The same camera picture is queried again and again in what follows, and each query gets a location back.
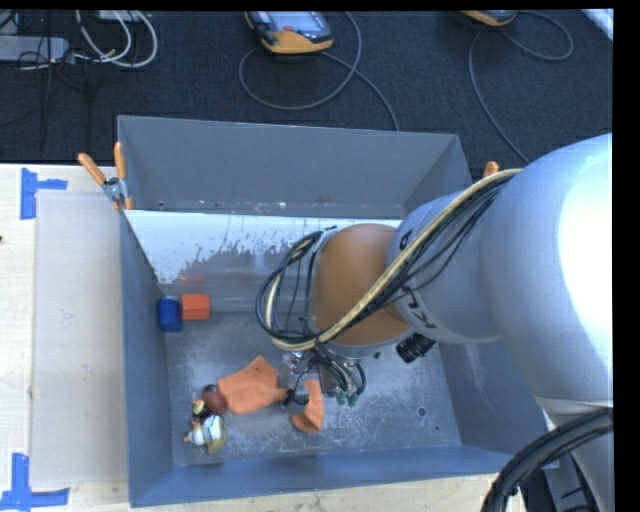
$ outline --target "orange foam piece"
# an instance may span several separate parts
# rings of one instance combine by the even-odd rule
[[[287,391],[278,387],[278,372],[262,356],[257,356],[239,372],[218,379],[218,390],[234,414],[248,414],[285,399]]]
[[[183,320],[208,320],[211,314],[211,299],[206,293],[191,293],[182,296]]]
[[[315,379],[307,379],[305,387],[310,391],[309,401],[301,413],[291,415],[291,423],[303,432],[318,432],[324,422],[324,403],[320,383]]]

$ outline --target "gray bin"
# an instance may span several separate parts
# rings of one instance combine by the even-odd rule
[[[440,345],[412,364],[387,345],[364,362],[356,406],[325,398],[319,433],[297,431],[275,404],[227,413],[220,452],[184,443],[203,386],[257,355],[279,365],[253,310],[265,272],[294,241],[268,240],[271,222],[393,224],[471,178],[448,134],[124,116],[118,139],[136,207],[120,221],[132,506],[495,473],[546,431],[501,342]],[[200,251],[221,220],[244,216],[264,228],[253,251],[227,240]],[[185,244],[194,258],[177,262]],[[181,272],[167,270],[176,263]],[[210,319],[163,332],[157,300],[183,293],[210,294]]]

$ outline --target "yellow cable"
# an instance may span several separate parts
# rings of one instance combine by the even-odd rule
[[[329,329],[325,330],[324,333],[320,334],[317,339],[312,339],[303,343],[287,343],[275,336],[269,335],[273,343],[283,350],[307,350],[313,348],[316,342],[326,343],[332,340],[334,337],[338,336],[347,327],[347,325],[349,325],[349,323],[351,323],[369,305],[369,303],[384,289],[384,287],[387,286],[389,281],[391,281],[393,275],[418,249],[420,244],[422,244],[424,240],[428,236],[430,236],[445,219],[447,219],[447,217],[449,217],[458,207],[460,207],[462,203],[464,203],[467,199],[469,199],[478,191],[482,190],[484,187],[490,185],[494,181],[497,181],[504,177],[513,176],[520,171],[521,169],[509,169],[497,172],[495,174],[482,178],[480,181],[474,183],[469,188],[461,192],[445,208],[443,208],[438,215],[431,219],[431,221],[427,225],[425,225],[420,230],[420,232],[418,232],[416,237],[404,248],[402,252],[400,252],[396,259],[391,262],[391,264],[373,284],[369,291],[367,291],[362,296],[360,301],[355,306],[353,306],[353,308],[344,317],[338,320]],[[301,245],[299,249],[306,247],[306,245],[311,242],[311,240],[308,240],[307,242],[305,242],[305,244]],[[269,329],[271,329],[271,312],[273,309],[275,292],[281,279],[282,271],[279,272],[276,279],[274,279],[271,285],[271,289],[269,290],[269,295],[267,297],[265,313],[266,324]]]
[[[512,176],[520,172],[520,169],[511,169],[507,171],[500,171],[496,174],[487,176],[480,181],[474,183],[469,188],[461,192],[455,199],[453,199],[438,215],[436,215],[431,221],[416,235],[416,237],[404,248],[404,250],[396,257],[396,259],[387,267],[383,274],[373,284],[373,286],[366,292],[362,299],[349,311],[342,319],[338,320],[332,327],[327,329],[320,335],[318,341],[320,343],[326,343],[327,341],[338,336],[356,316],[358,316],[364,308],[384,289],[387,283],[391,280],[397,270],[404,264],[405,261],[413,254],[418,246],[429,236],[433,231],[456,210],[463,202],[476,194],[479,190],[483,189],[487,185],[493,183],[496,180],[502,179],[506,176]]]

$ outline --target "black floor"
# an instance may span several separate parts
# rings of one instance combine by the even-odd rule
[[[104,51],[121,49],[119,25],[94,13],[81,11],[87,32]],[[73,11],[20,14],[21,33],[53,34],[77,52],[87,50]],[[484,26],[457,12],[323,14],[335,36],[326,53],[334,58],[282,62],[258,49],[243,67],[247,86],[266,102],[317,102],[347,78],[358,53],[357,26],[357,71],[370,83],[353,74],[311,109],[272,108],[243,89],[240,65],[257,41],[240,11],[151,12],[157,56],[135,70],[79,59],[36,71],[2,62],[0,161],[71,163],[86,151],[109,165],[120,114],[394,130],[385,101],[402,131],[457,134],[474,178],[489,160],[522,167],[612,131],[613,43],[580,10],[521,11],[503,29],[481,33]],[[144,25],[132,29],[129,55],[140,62],[150,33]]]

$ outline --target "orange handle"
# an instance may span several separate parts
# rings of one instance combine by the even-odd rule
[[[123,180],[127,177],[127,166],[124,163],[124,155],[122,154],[122,143],[116,142],[113,146],[113,159],[116,163],[116,172],[118,178]]]
[[[497,173],[500,170],[500,166],[497,162],[487,162],[487,165],[484,168],[484,172],[482,173],[482,177],[486,178],[487,176],[491,176]]]
[[[78,162],[91,174],[91,177],[98,185],[102,186],[106,183],[106,176],[89,155],[78,153]]]

